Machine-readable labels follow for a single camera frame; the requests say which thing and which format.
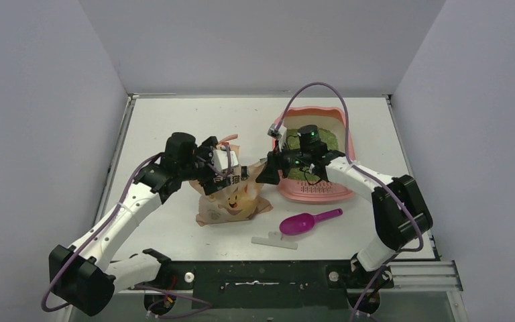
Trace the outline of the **beige cat litter bag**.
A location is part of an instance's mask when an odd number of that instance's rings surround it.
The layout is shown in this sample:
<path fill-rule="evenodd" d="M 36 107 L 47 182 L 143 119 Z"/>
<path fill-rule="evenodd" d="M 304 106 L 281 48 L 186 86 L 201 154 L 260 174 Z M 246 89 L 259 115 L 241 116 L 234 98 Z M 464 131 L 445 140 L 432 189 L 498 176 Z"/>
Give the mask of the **beige cat litter bag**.
<path fill-rule="evenodd" d="M 196 222 L 204 226 L 248 221 L 271 211 L 271 202 L 261 196 L 263 184 L 255 181 L 264 166 L 265 162 L 261 160 L 247 166 L 236 166 L 229 176 L 232 184 L 208 196 L 197 181 L 190 181 L 190 186 L 201 195 Z"/>

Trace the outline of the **purple litter scoop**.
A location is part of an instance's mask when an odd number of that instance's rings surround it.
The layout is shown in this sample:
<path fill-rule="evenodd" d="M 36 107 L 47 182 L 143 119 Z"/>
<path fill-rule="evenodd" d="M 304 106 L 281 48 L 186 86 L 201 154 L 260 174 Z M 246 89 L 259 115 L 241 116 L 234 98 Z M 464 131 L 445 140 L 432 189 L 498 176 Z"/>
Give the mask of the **purple litter scoop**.
<path fill-rule="evenodd" d="M 285 218 L 279 225 L 279 230 L 284 235 L 300 235 L 314 228 L 317 223 L 339 217 L 343 214 L 341 208 L 318 213 L 300 213 Z"/>

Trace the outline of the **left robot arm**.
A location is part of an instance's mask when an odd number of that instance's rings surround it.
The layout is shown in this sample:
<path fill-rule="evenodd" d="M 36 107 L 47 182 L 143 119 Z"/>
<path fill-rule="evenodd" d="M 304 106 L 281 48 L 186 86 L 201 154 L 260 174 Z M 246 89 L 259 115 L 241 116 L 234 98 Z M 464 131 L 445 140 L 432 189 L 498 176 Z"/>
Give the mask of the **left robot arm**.
<path fill-rule="evenodd" d="M 211 136 L 197 144 L 194 136 L 174 132 L 164 151 L 135 168 L 119 200 L 100 221 L 68 247 L 58 245 L 50 252 L 50 284 L 41 299 L 42 310 L 73 306 L 94 316 L 121 290 L 143 282 L 156 288 L 168 285 L 172 270 L 160 253 L 145 250 L 116 262 L 114 255 L 184 182 L 195 180 L 204 192 L 215 193 L 229 184 L 226 176 L 237 165 L 229 139 Z"/>

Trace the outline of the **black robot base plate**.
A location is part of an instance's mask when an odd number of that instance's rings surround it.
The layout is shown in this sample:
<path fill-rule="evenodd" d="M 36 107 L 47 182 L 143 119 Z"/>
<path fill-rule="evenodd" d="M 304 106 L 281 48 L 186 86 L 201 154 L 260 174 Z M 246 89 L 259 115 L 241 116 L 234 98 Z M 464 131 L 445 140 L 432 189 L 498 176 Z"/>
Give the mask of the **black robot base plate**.
<path fill-rule="evenodd" d="M 371 300 L 393 285 L 389 268 L 376 276 L 350 260 L 172 261 L 144 283 L 144 299 L 157 313 L 165 306 L 155 289 L 171 291 L 172 301 L 183 292 L 192 309 L 346 309 L 364 288 Z"/>

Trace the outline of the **white bag clip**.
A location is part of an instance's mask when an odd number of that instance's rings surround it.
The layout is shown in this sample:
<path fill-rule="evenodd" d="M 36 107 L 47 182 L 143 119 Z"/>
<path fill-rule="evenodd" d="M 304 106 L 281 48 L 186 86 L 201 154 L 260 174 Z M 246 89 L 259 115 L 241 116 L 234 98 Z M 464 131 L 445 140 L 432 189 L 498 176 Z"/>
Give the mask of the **white bag clip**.
<path fill-rule="evenodd" d="M 268 237 L 252 237 L 251 243 L 255 245 L 284 248 L 289 250 L 298 249 L 297 243 L 283 240 L 281 235 L 278 235 L 274 232 L 270 234 Z"/>

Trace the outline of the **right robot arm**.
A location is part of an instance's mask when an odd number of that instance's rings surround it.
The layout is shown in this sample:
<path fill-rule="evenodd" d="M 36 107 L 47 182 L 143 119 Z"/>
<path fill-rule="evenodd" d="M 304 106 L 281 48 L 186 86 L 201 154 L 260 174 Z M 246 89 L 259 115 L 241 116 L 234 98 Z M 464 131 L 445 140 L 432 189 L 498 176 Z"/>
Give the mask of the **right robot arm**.
<path fill-rule="evenodd" d="M 292 169 L 298 169 L 321 181 L 340 184 L 372 205 L 376 236 L 352 257 L 355 264 L 350 277 L 356 285 L 369 285 L 378 268 L 396 254 L 409 252 L 406 244 L 423 241 L 433 218 L 413 177 L 382 174 L 360 166 L 344 152 L 328 149 L 316 125 L 298 129 L 297 149 L 288 147 L 286 132 L 282 125 L 270 126 L 268 135 L 274 139 L 274 147 L 256 178 L 258 183 L 278 185 Z"/>

